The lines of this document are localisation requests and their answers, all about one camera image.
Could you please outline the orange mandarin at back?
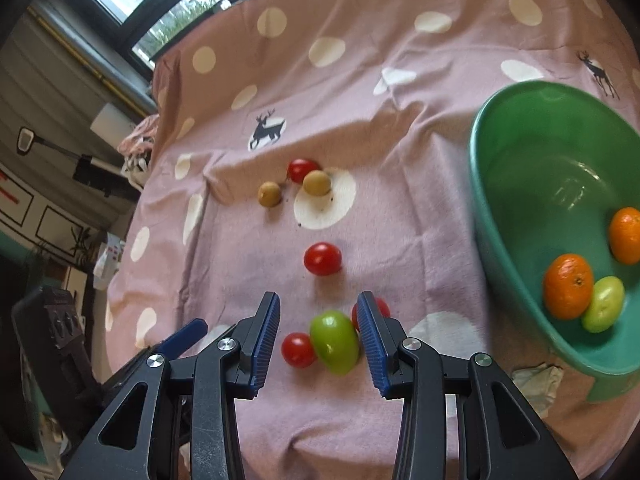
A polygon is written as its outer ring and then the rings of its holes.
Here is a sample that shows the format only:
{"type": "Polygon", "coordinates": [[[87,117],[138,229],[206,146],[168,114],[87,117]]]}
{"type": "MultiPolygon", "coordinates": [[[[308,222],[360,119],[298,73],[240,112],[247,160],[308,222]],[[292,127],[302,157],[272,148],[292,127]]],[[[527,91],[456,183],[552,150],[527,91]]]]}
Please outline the orange mandarin at back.
{"type": "Polygon", "coordinates": [[[627,266],[640,260],[640,211],[622,208],[608,225],[608,244],[614,258],[627,266]]]}

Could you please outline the brown longan right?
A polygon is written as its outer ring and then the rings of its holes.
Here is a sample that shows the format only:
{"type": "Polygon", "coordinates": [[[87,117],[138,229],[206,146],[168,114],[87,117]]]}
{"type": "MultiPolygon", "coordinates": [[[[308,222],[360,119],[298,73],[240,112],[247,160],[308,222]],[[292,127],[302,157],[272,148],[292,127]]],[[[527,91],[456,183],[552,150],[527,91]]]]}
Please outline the brown longan right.
{"type": "Polygon", "coordinates": [[[303,189],[310,196],[325,196],[331,188],[331,177],[323,170],[309,171],[304,177],[303,189]]]}

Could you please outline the red cherry tomato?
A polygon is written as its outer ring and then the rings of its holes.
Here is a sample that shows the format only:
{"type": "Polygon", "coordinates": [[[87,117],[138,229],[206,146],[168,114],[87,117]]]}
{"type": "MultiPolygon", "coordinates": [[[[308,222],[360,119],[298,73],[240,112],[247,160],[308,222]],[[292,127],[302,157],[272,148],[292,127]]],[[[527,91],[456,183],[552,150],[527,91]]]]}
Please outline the red cherry tomato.
{"type": "Polygon", "coordinates": [[[288,178],[299,185],[302,185],[306,175],[311,171],[320,170],[318,162],[306,158],[296,158],[288,164],[288,178]]]}
{"type": "Polygon", "coordinates": [[[304,253],[303,258],[306,270],[317,276],[329,276],[340,272],[342,262],[340,248],[326,242],[311,245],[304,253]]]}
{"type": "MultiPolygon", "coordinates": [[[[378,305],[378,310],[381,312],[381,314],[384,316],[384,318],[389,318],[390,317],[390,307],[388,306],[388,304],[386,304],[386,302],[380,297],[376,297],[375,298],[375,302],[378,305]]],[[[359,330],[358,304],[354,304],[352,306],[352,312],[350,312],[350,318],[352,319],[352,325],[354,326],[354,329],[355,330],[359,330]]]]}
{"type": "Polygon", "coordinates": [[[311,339],[305,333],[290,333],[281,344],[281,354],[289,366],[306,368],[317,359],[311,339]]]}

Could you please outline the orange mandarin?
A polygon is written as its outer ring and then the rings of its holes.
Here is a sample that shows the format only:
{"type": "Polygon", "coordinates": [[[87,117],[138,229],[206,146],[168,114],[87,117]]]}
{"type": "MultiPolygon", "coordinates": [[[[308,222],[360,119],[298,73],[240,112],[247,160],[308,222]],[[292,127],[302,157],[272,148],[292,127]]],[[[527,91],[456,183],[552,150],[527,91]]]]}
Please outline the orange mandarin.
{"type": "Polygon", "coordinates": [[[593,272],[584,257],[577,254],[560,255],[544,274],[544,306],[558,320],[580,318],[590,304],[593,285],[593,272]]]}
{"type": "Polygon", "coordinates": [[[608,225],[608,244],[614,258],[627,266],[640,260],[640,211],[622,208],[608,225]]]}

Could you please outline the floral cloth bundle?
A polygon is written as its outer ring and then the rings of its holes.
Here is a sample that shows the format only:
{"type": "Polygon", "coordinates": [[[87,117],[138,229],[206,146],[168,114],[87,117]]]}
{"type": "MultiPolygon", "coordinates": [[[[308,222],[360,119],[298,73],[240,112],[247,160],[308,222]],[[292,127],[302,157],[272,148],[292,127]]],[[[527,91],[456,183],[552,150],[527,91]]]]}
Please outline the floral cloth bundle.
{"type": "Polygon", "coordinates": [[[152,151],[159,124],[159,114],[145,117],[117,147],[124,158],[120,174],[139,192],[151,174],[152,151]]]}

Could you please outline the green apple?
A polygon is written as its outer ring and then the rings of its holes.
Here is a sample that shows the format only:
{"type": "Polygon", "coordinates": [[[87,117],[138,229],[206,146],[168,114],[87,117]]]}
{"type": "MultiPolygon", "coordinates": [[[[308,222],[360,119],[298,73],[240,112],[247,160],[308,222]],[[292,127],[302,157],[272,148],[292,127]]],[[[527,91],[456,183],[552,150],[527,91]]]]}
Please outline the green apple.
{"type": "Polygon", "coordinates": [[[318,359],[335,375],[348,374],[359,359],[359,339],[343,312],[327,310],[310,323],[309,337],[318,359]]]}

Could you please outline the brown longan left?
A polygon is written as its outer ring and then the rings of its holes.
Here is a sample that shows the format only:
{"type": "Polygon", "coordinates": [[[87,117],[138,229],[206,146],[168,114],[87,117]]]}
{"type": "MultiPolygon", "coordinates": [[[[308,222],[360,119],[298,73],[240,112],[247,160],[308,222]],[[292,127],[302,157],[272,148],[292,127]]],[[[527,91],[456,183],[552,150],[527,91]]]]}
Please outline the brown longan left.
{"type": "Polygon", "coordinates": [[[257,199],[260,206],[272,208],[278,206],[282,200],[282,191],[277,182],[264,182],[259,188],[257,199]]]}

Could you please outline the light green oval fruit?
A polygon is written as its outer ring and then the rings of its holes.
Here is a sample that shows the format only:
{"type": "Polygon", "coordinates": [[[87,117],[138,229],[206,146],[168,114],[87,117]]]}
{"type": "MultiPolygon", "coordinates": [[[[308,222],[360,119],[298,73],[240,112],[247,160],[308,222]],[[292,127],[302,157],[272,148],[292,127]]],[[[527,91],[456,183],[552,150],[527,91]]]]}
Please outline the light green oval fruit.
{"type": "Polygon", "coordinates": [[[605,276],[593,285],[590,304],[582,316],[582,327],[600,334],[611,328],[623,311],[625,287],[616,276],[605,276]]]}

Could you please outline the green plastic bowl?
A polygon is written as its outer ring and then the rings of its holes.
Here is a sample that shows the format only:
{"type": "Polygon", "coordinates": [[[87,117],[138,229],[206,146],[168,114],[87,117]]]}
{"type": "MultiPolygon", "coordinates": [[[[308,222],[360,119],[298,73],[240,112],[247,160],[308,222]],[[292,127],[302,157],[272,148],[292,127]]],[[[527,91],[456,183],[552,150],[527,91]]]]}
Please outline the green plastic bowl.
{"type": "Polygon", "coordinates": [[[532,80],[489,98],[472,125],[469,165],[476,242],[497,298],[565,363],[593,378],[591,402],[639,383],[639,268],[608,247],[616,211],[639,205],[639,135],[577,88],[532,80]],[[544,272],[577,254],[596,278],[614,275],[625,302],[614,326],[590,334],[544,307],[544,272]]]}

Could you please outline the orange mandarin near front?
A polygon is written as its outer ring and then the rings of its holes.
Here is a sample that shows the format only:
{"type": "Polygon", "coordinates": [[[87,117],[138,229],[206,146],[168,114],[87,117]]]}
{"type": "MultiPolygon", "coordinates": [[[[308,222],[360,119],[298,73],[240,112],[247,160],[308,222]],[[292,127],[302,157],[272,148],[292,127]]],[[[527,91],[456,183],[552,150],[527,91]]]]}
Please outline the orange mandarin near front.
{"type": "Polygon", "coordinates": [[[590,304],[593,285],[593,272],[584,257],[577,254],[560,255],[544,274],[544,306],[558,320],[580,318],[590,304]]]}

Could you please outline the pink polka dot tablecloth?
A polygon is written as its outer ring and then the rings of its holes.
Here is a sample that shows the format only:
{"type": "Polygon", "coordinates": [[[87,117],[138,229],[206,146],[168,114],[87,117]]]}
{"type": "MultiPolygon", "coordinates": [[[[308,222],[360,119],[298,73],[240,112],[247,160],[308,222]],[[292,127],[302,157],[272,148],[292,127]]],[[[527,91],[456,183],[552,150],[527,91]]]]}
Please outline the pink polka dot tablecloth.
{"type": "Polygon", "coordinates": [[[466,144],[512,82],[597,93],[582,51],[638,122],[638,56],[606,0],[244,0],[198,26],[156,66],[151,174],[107,293],[110,367],[192,318],[218,335],[267,290],[282,334],[370,290],[442,353],[559,366],[487,297],[466,144]],[[328,194],[288,178],[296,158],[318,162],[328,194]],[[340,272],[306,270],[320,242],[340,248],[340,272]]]}

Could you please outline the brown longan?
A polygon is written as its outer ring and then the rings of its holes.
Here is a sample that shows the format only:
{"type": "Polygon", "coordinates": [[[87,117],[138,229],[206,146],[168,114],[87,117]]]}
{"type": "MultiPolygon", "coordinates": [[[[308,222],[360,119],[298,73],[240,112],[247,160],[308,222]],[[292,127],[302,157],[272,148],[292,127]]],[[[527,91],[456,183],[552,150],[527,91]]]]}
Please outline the brown longan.
{"type": "Polygon", "coordinates": [[[303,189],[310,196],[325,196],[331,188],[331,177],[323,170],[309,171],[304,177],[303,189]]]}
{"type": "Polygon", "coordinates": [[[278,206],[282,200],[282,191],[277,182],[264,182],[259,188],[257,199],[260,206],[272,208],[278,206]]]}

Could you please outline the crumpled white tissue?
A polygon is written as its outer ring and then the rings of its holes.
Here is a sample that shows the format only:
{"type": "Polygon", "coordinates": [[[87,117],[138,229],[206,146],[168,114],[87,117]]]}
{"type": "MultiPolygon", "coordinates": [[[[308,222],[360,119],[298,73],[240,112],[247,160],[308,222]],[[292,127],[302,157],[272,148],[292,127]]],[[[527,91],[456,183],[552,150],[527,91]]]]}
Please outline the crumpled white tissue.
{"type": "Polygon", "coordinates": [[[555,402],[564,377],[562,367],[542,363],[536,367],[520,368],[512,372],[514,385],[533,407],[541,419],[545,419],[555,402]]]}

